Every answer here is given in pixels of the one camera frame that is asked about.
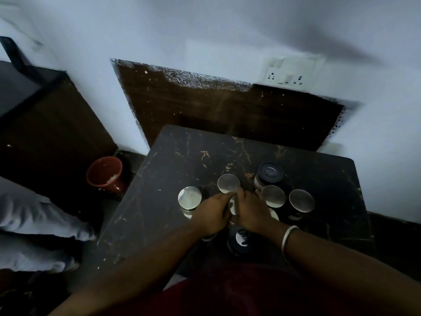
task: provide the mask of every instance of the gray pants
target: gray pants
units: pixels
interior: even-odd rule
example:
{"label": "gray pants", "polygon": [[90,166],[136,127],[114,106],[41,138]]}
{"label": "gray pants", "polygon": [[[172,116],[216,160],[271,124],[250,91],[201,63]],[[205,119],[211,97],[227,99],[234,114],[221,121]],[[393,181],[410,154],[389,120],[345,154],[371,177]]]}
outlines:
{"label": "gray pants", "polygon": [[80,241],[95,239],[93,228],[77,217],[63,212],[47,197],[0,177],[0,269],[13,271],[66,270],[75,261],[64,251],[36,246],[18,234],[50,234],[75,237]]}

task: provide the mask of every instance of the person's leg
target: person's leg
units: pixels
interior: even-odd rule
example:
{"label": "person's leg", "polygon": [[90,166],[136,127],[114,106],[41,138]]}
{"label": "person's leg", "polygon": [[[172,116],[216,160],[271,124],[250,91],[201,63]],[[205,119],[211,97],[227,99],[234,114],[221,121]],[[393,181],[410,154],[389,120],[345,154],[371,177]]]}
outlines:
{"label": "person's leg", "polygon": [[0,269],[59,273],[76,266],[75,259],[63,250],[47,250],[31,244],[23,235],[0,234]]}
{"label": "person's leg", "polygon": [[51,234],[88,241],[96,238],[93,228],[63,212],[53,203],[0,195],[0,230],[19,234]]}

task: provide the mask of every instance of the forearm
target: forearm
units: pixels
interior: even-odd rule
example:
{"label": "forearm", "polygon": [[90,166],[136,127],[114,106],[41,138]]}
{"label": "forearm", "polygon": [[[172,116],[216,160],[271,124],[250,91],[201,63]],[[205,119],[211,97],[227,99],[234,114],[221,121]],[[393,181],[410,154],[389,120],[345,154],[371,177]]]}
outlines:
{"label": "forearm", "polygon": [[71,295],[50,316],[87,316],[142,295],[181,262],[203,234],[188,223],[120,263],[112,274]]}
{"label": "forearm", "polygon": [[[271,220],[262,234],[281,247],[286,224]],[[342,245],[294,230],[285,247],[294,265],[334,290],[384,314],[419,315],[421,285],[393,268]]]}

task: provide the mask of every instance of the white switch plate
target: white switch plate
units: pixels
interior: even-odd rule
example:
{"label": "white switch plate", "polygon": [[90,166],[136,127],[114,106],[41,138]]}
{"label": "white switch plate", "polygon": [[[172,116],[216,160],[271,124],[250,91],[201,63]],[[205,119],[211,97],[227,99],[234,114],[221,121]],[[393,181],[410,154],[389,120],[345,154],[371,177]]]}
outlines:
{"label": "white switch plate", "polygon": [[324,57],[316,55],[267,58],[259,84],[308,92],[324,61]]}

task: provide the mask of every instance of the person's left arm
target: person's left arm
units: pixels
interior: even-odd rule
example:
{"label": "person's left arm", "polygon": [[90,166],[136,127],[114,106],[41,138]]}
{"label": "person's left arm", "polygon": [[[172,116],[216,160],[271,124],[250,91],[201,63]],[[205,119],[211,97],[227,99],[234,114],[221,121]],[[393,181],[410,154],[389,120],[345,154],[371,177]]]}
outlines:
{"label": "person's left arm", "polygon": [[148,293],[175,270],[198,240],[227,225],[230,211],[225,208],[232,196],[234,193],[218,194],[202,202],[187,224],[121,262],[101,281],[72,294],[50,316],[88,316]]}

